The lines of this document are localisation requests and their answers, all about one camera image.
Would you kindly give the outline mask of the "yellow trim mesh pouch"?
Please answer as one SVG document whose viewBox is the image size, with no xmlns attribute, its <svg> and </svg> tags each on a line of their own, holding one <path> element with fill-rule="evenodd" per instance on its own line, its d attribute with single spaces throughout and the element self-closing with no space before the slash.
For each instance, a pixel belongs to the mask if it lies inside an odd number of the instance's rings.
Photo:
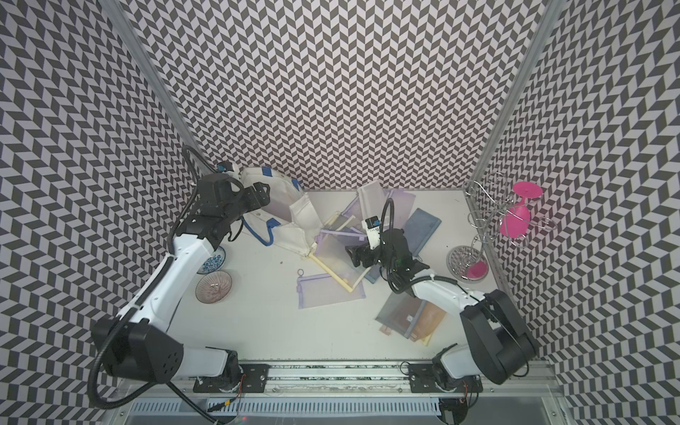
<svg viewBox="0 0 680 425">
<path fill-rule="evenodd" d="M 347 247 L 368 242 L 366 234 L 355 228 L 358 224 L 359 221 L 354 215 L 345 216 L 335 212 L 323 224 L 315 238 L 314 252 L 309 255 L 310 259 L 350 293 L 359 287 L 369 271 L 361 264 L 354 266 L 346 251 Z"/>
</svg>

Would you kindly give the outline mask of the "white canvas bag blue handles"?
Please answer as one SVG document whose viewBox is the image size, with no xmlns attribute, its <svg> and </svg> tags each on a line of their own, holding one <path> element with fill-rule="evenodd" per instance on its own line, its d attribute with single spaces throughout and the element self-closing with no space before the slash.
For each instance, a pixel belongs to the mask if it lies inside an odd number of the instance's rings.
<svg viewBox="0 0 680 425">
<path fill-rule="evenodd" d="M 240 180 L 246 187 L 256 182 L 269 186 L 269 204 L 244 216 L 248 232 L 265 246 L 308 256 L 323 224 L 301 183 L 267 166 L 243 169 Z"/>
</svg>

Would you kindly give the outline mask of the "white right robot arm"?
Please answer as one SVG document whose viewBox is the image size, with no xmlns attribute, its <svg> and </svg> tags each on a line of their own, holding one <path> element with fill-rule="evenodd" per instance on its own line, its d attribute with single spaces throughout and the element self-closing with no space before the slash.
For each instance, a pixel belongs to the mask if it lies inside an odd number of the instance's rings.
<svg viewBox="0 0 680 425">
<path fill-rule="evenodd" d="M 464 288 L 416 260 L 400 228 L 376 231 L 368 242 L 345 248 L 354 267 L 382 267 L 395 294 L 406 293 L 459 315 L 466 342 L 444 348 L 432 360 L 437 385 L 452 391 L 458 383 L 482 375 L 504 384 L 538 354 L 538 341 L 502 290 L 483 293 Z"/>
</svg>

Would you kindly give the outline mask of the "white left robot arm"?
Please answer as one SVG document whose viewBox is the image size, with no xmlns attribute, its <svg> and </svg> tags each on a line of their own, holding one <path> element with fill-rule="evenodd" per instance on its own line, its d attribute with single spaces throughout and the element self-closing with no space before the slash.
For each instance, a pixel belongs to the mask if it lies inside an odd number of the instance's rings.
<svg viewBox="0 0 680 425">
<path fill-rule="evenodd" d="M 122 406 L 127 398 L 105 400 L 98 391 L 99 374 L 143 383 L 145 389 L 180 377 L 227 381 L 241 378 L 237 354 L 220 348 L 187 348 L 168 329 L 184 292 L 200 267 L 220 247 L 231 226 L 248 212 L 267 206 L 270 187 L 245 186 L 226 173 L 198 179 L 189 201 L 171 228 L 168 253 L 143 288 L 120 313 L 91 328 L 97 356 L 87 391 L 91 403 L 104 409 Z"/>
</svg>

